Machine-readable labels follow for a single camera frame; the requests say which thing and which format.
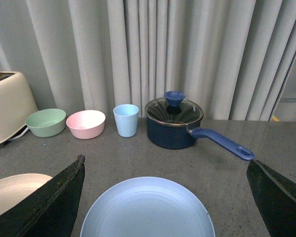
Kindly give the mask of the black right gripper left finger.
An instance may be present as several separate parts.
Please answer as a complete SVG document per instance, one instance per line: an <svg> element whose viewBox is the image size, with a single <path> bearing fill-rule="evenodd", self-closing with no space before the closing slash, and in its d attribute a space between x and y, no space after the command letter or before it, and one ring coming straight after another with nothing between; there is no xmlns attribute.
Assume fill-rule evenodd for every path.
<svg viewBox="0 0 296 237"><path fill-rule="evenodd" d="M77 160L13 208L0 215L0 237L69 237L77 218L85 177Z"/></svg>

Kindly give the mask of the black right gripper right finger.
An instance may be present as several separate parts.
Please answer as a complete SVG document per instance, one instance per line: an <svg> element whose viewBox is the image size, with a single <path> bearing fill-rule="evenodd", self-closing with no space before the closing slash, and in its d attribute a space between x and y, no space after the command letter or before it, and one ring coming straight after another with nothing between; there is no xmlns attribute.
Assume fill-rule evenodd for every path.
<svg viewBox="0 0 296 237"><path fill-rule="evenodd" d="M270 236L296 237L296 183L258 160L246 174Z"/></svg>

